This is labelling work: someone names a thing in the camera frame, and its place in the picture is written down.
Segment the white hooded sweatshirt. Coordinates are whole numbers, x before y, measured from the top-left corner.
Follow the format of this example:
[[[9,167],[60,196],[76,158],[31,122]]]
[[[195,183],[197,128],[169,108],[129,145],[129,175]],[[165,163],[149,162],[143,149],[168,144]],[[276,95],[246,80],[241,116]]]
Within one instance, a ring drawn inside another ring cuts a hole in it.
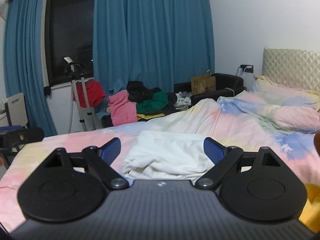
[[[204,152],[205,136],[142,131],[123,161],[123,174],[131,179],[191,180],[215,164]]]

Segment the black clothes pile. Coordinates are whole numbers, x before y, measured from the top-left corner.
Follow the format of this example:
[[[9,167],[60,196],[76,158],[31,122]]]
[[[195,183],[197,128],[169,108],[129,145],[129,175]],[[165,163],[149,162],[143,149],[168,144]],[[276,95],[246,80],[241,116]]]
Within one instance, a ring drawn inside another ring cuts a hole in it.
[[[142,103],[145,100],[149,100],[153,97],[153,94],[162,91],[158,87],[148,89],[141,81],[129,81],[126,90],[129,94],[128,99],[131,102],[136,103]]]

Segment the white black chair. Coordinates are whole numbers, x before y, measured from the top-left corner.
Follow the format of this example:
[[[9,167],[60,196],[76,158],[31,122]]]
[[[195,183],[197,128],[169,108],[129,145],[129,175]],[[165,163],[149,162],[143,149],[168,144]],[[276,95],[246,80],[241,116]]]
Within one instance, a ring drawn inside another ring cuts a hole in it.
[[[9,126],[27,127],[28,116],[23,93],[18,93],[6,99],[5,113]]]

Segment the pastel pink blue bed quilt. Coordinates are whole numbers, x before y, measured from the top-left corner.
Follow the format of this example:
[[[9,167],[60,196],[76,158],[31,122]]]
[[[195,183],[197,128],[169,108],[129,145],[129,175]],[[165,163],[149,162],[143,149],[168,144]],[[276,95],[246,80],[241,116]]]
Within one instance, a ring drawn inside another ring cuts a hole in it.
[[[101,146],[118,137],[121,152],[112,167],[123,174],[124,158],[142,131],[200,134],[224,146],[238,146],[255,152],[270,147],[306,185],[319,184],[319,154],[313,138],[317,131],[299,131],[276,120],[280,106],[259,103],[250,92],[235,97],[204,99],[187,111],[121,126],[48,137],[24,146],[1,179],[1,224],[8,230],[24,222],[17,203],[20,185],[58,147],[79,152],[87,146]]]

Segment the blue curtain left panel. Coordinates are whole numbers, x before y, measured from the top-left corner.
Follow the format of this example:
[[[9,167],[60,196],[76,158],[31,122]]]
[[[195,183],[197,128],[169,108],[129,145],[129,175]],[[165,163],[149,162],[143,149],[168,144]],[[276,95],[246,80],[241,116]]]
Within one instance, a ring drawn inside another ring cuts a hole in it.
[[[7,96],[23,93],[30,127],[45,137],[57,134],[44,96],[41,62],[43,0],[10,0],[4,34],[4,79]]]

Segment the blue curtain panel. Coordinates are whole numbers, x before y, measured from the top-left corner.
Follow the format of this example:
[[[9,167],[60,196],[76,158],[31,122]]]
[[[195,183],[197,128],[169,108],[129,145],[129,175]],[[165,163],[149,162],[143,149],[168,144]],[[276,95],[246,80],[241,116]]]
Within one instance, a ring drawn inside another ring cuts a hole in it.
[[[170,92],[214,71],[209,0],[94,0],[93,66],[107,93],[129,81]]]
[[[57,134],[44,96],[41,62],[43,0],[10,0],[4,34],[4,79],[7,96],[23,93],[30,127],[45,137]]]

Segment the pastel pillow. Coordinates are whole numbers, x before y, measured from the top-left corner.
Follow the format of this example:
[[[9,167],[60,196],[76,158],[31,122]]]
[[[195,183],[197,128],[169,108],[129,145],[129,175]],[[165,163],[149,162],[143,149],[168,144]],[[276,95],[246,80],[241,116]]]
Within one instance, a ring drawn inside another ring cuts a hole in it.
[[[257,76],[249,91],[259,103],[280,106],[276,120],[299,131],[319,131],[319,92],[290,88]]]

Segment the white garment steamer stand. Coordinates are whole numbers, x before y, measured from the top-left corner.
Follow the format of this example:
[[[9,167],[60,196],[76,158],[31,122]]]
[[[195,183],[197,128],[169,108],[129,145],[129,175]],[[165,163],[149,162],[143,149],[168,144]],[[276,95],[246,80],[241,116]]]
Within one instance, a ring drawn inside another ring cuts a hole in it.
[[[64,68],[65,76],[70,78],[71,81],[71,106],[70,106],[70,117],[69,117],[69,128],[68,133],[71,133],[72,120],[73,120],[73,105],[76,103],[76,107],[79,115],[79,122],[84,132],[91,128],[92,131],[96,130],[95,120],[93,117],[92,108],[89,105],[87,88],[85,82],[85,67],[79,62],[73,61],[70,57],[63,58],[66,61]],[[78,93],[78,87],[82,89],[82,95],[84,98],[85,106],[82,107],[80,104],[80,96]]]

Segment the pink garment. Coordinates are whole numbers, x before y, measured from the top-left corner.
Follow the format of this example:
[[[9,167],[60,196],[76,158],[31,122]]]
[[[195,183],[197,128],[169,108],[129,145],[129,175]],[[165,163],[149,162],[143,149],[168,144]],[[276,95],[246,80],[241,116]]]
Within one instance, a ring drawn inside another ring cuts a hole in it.
[[[136,103],[129,100],[127,90],[122,90],[108,97],[108,107],[113,126],[137,122]]]

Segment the red garment on stand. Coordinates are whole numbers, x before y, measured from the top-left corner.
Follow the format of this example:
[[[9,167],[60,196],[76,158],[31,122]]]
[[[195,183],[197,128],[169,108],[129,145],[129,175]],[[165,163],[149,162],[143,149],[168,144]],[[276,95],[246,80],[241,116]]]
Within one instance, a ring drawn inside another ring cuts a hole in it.
[[[99,103],[101,103],[103,99],[106,97],[106,94],[101,84],[94,79],[90,79],[86,81],[85,87],[86,87],[86,92],[88,97],[88,103],[89,103],[89,106],[92,108],[99,105]],[[86,102],[85,102],[85,96],[84,96],[81,82],[76,83],[76,90],[78,93],[80,107],[85,108]]]

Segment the black sofa bench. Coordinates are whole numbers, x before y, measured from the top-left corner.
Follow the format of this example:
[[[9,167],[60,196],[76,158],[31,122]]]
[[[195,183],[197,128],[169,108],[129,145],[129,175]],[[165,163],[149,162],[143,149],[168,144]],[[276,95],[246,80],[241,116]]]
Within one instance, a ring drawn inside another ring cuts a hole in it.
[[[209,79],[209,75],[207,74],[202,76],[194,76],[189,82],[174,84],[174,93],[191,93],[191,105],[193,106],[204,99],[213,99],[217,101],[221,96],[235,97],[246,90],[244,81],[241,77],[230,74],[214,73],[210,76],[210,78],[215,80],[215,90],[210,91],[208,88],[205,88],[204,91],[199,94],[194,94],[192,92],[193,85],[200,85],[201,80]]]

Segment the white patterned garment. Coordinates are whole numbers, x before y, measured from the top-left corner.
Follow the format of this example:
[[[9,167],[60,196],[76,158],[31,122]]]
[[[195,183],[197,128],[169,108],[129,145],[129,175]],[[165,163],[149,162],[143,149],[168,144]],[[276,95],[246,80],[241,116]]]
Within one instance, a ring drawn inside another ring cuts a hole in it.
[[[176,93],[177,101],[174,107],[179,111],[185,111],[191,106],[191,92],[178,92]]]

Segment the green garment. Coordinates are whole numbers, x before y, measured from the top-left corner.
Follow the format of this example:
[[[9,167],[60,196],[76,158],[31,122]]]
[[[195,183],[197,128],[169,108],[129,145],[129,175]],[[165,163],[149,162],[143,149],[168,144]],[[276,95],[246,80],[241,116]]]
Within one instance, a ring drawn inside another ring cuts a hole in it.
[[[168,96],[164,92],[154,93],[151,98],[136,104],[137,114],[150,115],[161,111],[168,104]]]

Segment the dark window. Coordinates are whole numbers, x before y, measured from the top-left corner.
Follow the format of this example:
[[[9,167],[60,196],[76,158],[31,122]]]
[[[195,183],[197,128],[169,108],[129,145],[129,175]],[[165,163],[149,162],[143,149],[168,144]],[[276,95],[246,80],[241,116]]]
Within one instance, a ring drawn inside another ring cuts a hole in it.
[[[65,57],[85,67],[93,76],[94,0],[47,0],[44,41],[49,85],[69,82]]]

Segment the blue curtain right panel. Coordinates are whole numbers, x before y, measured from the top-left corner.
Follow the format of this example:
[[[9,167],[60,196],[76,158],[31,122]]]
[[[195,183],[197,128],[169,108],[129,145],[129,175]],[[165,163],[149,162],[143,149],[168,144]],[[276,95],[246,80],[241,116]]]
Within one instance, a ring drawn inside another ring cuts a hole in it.
[[[93,66],[107,93],[129,81],[170,92],[214,71],[209,0],[94,0]]]

